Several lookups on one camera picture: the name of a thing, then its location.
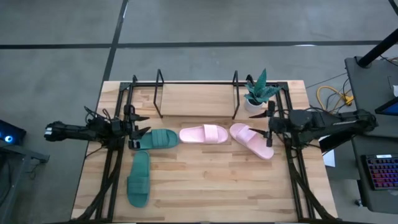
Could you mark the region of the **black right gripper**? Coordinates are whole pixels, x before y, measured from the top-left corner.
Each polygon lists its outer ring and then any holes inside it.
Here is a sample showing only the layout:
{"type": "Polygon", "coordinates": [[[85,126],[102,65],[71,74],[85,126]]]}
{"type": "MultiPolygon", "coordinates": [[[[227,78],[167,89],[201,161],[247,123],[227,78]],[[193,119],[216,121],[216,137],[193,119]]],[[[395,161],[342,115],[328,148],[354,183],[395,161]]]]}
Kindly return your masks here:
{"type": "Polygon", "coordinates": [[[274,101],[268,101],[267,110],[261,114],[250,116],[249,118],[266,118],[269,117],[268,127],[269,130],[264,131],[260,129],[250,128],[251,131],[261,134],[264,138],[267,138],[267,147],[272,147],[272,135],[281,134],[284,138],[284,142],[287,143],[288,147],[292,147],[292,138],[288,137],[288,126],[289,119],[284,117],[275,117],[276,103],[274,101]]]}

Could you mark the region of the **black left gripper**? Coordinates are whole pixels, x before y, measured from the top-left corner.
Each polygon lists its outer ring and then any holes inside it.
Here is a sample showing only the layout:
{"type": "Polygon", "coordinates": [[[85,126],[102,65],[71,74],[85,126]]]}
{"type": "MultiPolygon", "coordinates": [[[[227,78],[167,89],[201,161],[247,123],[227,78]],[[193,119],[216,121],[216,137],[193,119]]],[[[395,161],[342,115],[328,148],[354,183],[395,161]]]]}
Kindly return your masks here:
{"type": "Polygon", "coordinates": [[[135,114],[135,107],[133,107],[133,105],[125,105],[124,118],[113,118],[111,120],[111,129],[115,136],[129,137],[128,144],[130,149],[139,149],[140,143],[138,139],[141,139],[145,133],[150,130],[150,127],[138,129],[138,126],[135,124],[135,122],[145,121],[147,119],[149,119],[149,117],[135,114]]]}

